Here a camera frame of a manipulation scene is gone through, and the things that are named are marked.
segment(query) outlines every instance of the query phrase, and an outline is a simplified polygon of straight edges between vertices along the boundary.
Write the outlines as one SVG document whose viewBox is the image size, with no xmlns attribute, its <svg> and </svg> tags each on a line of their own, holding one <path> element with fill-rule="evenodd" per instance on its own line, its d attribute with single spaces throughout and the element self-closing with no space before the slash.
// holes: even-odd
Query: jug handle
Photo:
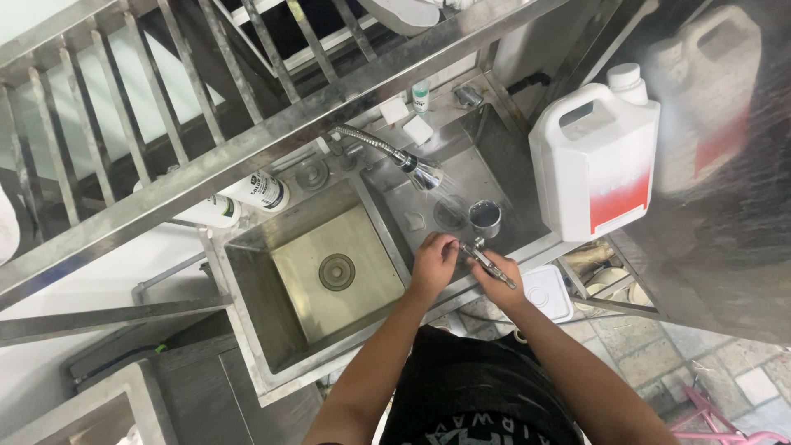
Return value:
<svg viewBox="0 0 791 445">
<path fill-rule="evenodd" d="M 586 86 L 582 86 L 575 93 L 571 93 L 551 105 L 552 110 L 547 113 L 546 119 L 547 130 L 551 130 L 549 131 L 551 133 L 563 135 L 560 128 L 560 118 L 588 102 L 599 103 L 613 116 L 617 116 L 615 107 L 612 106 L 614 101 L 620 101 L 620 99 L 613 95 L 609 88 L 600 83 L 589 83 Z"/>
</svg>

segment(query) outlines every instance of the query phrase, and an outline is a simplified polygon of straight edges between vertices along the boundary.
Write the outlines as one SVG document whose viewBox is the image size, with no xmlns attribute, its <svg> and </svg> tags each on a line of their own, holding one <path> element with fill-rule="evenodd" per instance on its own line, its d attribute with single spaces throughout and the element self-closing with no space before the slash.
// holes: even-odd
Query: double sink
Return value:
<svg viewBox="0 0 791 445">
<path fill-rule="evenodd" d="M 233 297 L 229 317 L 262 405 L 348 362 L 347 352 L 375 332 L 409 285 L 414 253 L 428 233 L 474 238 L 464 218 L 474 202 L 493 200 L 502 209 L 489 248 L 509 254 L 542 239 L 557 244 L 541 223 L 526 138 L 507 113 L 501 116 L 496 97 L 484 97 L 478 108 L 464 109 L 449 91 L 440 95 L 426 118 L 435 133 L 422 146 L 405 144 L 398 127 L 380 125 L 374 133 L 437 159 L 445 178 L 436 192 L 415 189 L 371 147 L 351 167 L 329 154 L 321 158 L 328 178 L 317 190 L 300 187 L 304 166 L 293 165 L 277 174 L 291 191 L 286 210 L 245 207 L 236 227 L 204 237 L 212 269 L 221 271 L 218 284 Z M 474 286 L 459 263 L 427 318 L 460 306 L 449 303 Z"/>
</svg>

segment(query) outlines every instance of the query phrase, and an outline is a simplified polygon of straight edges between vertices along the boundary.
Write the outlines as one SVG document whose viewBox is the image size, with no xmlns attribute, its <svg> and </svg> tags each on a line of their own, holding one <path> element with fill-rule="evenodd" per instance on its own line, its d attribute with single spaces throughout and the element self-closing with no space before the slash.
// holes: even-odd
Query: red label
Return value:
<svg viewBox="0 0 791 445">
<path fill-rule="evenodd" d="M 698 149 L 694 156 L 694 177 L 712 162 L 718 160 L 723 154 L 729 153 L 732 156 L 740 152 L 747 140 L 747 116 L 750 109 L 744 110 L 737 118 L 723 127 L 717 134 L 706 141 L 698 143 Z"/>
<path fill-rule="evenodd" d="M 635 208 L 648 208 L 648 183 L 650 170 L 630 178 L 617 188 L 595 189 L 591 187 L 591 235 L 601 224 L 618 218 Z"/>
</svg>

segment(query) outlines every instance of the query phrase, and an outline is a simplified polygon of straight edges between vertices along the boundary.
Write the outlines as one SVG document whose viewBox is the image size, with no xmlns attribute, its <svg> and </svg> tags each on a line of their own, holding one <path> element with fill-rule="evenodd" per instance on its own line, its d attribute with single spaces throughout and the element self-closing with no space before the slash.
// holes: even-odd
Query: hand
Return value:
<svg viewBox="0 0 791 445">
<path fill-rule="evenodd" d="M 435 299 L 450 283 L 458 256 L 459 240 L 450 234 L 431 232 L 414 256 L 409 288 Z"/>
<path fill-rule="evenodd" d="M 519 273 L 517 262 L 489 249 L 484 250 L 483 254 L 517 284 L 517 289 L 512 291 L 507 284 L 486 273 L 478 261 L 468 258 L 467 264 L 472 268 L 472 275 L 481 283 L 481 287 L 483 287 L 483 291 L 486 292 L 489 300 L 503 310 L 526 302 L 527 299 L 524 297 L 524 288 L 522 287 L 522 275 Z"/>
</svg>

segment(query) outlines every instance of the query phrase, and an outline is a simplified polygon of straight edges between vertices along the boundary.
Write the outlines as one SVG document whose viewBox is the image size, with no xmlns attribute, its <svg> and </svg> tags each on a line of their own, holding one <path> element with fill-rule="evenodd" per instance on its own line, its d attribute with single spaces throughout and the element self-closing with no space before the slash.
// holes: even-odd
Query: stainless steel rack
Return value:
<svg viewBox="0 0 791 445">
<path fill-rule="evenodd" d="M 256 71 L 255 60 L 250 61 L 246 56 L 250 48 L 235 43 L 240 40 L 237 38 L 238 28 L 228 20 L 227 11 L 211 0 L 198 0 L 199 10 L 225 62 L 226 75 L 229 73 L 233 78 L 240 103 L 244 104 L 252 121 L 250 128 L 243 128 L 235 135 L 224 131 L 218 106 L 208 94 L 206 70 L 199 69 L 192 41 L 184 29 L 184 11 L 192 8 L 194 12 L 194 3 L 187 0 L 81 0 L 73 4 L 0 47 L 0 112 L 5 114 L 3 120 L 6 122 L 3 137 L 10 140 L 9 146 L 16 160 L 18 189 L 32 215 L 39 241 L 34 248 L 0 267 L 0 310 L 464 56 L 483 49 L 481 58 L 488 59 L 491 64 L 494 53 L 489 45 L 492 42 L 565 2 L 484 0 L 377 56 L 348 5 L 343 0 L 333 0 L 366 61 L 363 66 L 342 76 L 321 47 L 298 1 L 287 0 L 327 79 L 324 88 L 301 97 L 274 47 L 270 30 L 255 11 L 252 0 L 242 0 L 242 3 L 252 18 L 252 26 L 279 82 L 267 83 L 265 74 L 268 72 Z M 142 18 L 152 11 L 157 13 L 157 9 L 164 18 L 172 46 L 184 65 L 200 104 L 202 123 L 208 127 L 214 140 L 214 148 L 199 155 L 192 154 L 194 150 L 187 143 L 185 123 L 181 123 L 174 112 L 141 26 Z M 180 165 L 179 169 L 164 175 L 151 166 L 150 148 L 142 140 L 126 86 L 108 42 L 108 35 L 123 27 L 131 33 L 165 123 L 169 146 Z M 142 184 L 139 192 L 129 196 L 122 196 L 110 181 L 114 166 L 76 58 L 78 52 L 90 46 L 96 47 L 122 124 L 134 165 L 131 175 L 136 173 Z M 486 57 L 487 51 L 491 52 L 489 57 Z M 82 195 L 83 187 L 74 172 L 70 148 L 47 77 L 47 71 L 61 63 L 66 67 L 103 202 Z M 43 190 L 49 190 L 51 197 L 53 181 L 38 176 L 24 125 L 11 100 L 14 90 L 28 82 L 32 83 L 36 93 L 38 111 L 55 164 L 57 188 L 70 224 L 70 228 L 60 233 L 56 227 L 50 227 L 41 215 L 46 195 Z M 268 90 L 261 90 L 261 85 Z M 282 96 L 287 97 L 291 105 L 278 103 Z M 206 304 L 217 307 L 218 303 Z"/>
</svg>

